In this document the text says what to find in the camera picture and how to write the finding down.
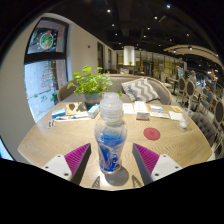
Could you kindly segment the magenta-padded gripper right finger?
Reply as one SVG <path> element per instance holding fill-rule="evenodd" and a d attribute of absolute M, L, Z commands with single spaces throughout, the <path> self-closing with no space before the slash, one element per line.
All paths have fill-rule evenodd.
<path fill-rule="evenodd" d="M 133 144 L 132 153 L 145 185 L 182 169 L 167 154 L 158 155 L 150 149 L 136 143 Z"/>

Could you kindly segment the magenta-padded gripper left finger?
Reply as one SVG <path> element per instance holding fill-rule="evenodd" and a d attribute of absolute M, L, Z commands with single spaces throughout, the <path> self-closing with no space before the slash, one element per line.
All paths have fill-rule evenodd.
<path fill-rule="evenodd" d="M 66 155 L 57 154 L 42 169 L 79 185 L 90 154 L 91 144 L 87 143 Z"/>

